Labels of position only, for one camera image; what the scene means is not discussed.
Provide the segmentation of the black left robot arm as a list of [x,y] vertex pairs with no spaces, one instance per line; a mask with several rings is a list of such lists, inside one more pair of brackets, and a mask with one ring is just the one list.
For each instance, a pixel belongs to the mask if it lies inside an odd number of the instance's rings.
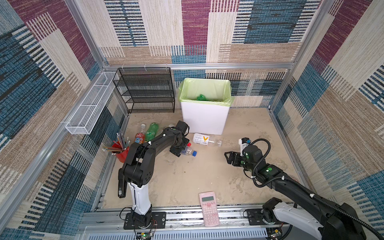
[[148,227],[155,219],[149,199],[149,182],[154,174],[156,156],[165,149],[180,157],[190,142],[187,139],[190,127],[178,121],[175,127],[167,127],[163,132],[143,144],[133,143],[123,166],[118,173],[118,197],[126,197],[127,187],[131,190],[133,205],[125,218],[124,229]]

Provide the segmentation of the green bottle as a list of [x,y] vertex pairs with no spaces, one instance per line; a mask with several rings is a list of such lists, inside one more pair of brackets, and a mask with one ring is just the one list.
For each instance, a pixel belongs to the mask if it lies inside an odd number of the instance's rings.
[[197,101],[207,101],[207,98],[206,98],[205,95],[200,94],[200,95],[197,97]]
[[159,130],[159,125],[157,123],[151,123],[146,132],[146,141],[149,142],[153,140],[156,137],[158,130]]

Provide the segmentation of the white yellow label bottle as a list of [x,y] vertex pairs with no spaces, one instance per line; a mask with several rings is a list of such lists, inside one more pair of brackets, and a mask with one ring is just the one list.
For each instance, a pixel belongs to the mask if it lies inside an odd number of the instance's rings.
[[193,136],[193,142],[195,144],[203,145],[203,146],[209,146],[209,147],[221,147],[222,141],[219,140],[216,137],[194,133]]

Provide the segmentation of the light blue label bottle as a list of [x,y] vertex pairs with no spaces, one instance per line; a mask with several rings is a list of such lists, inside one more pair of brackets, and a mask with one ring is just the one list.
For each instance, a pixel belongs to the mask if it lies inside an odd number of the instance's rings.
[[194,151],[190,147],[186,147],[183,151],[181,151],[181,154],[185,155],[185,156],[193,156],[193,157],[195,157],[197,155],[197,151]]

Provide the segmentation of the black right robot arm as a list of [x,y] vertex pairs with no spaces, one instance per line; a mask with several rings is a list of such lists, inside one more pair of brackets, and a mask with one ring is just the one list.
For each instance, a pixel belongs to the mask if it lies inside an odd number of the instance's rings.
[[263,154],[254,143],[250,143],[239,153],[230,151],[224,154],[228,164],[251,173],[251,179],[257,188],[273,189],[303,208],[300,211],[280,199],[272,198],[263,205],[263,212],[267,215],[266,222],[288,223],[318,240],[365,240],[367,236],[364,230],[370,231],[379,240],[384,238],[372,226],[360,220],[350,205],[339,205],[323,198],[280,168],[266,163],[270,150],[271,147],[268,146]]

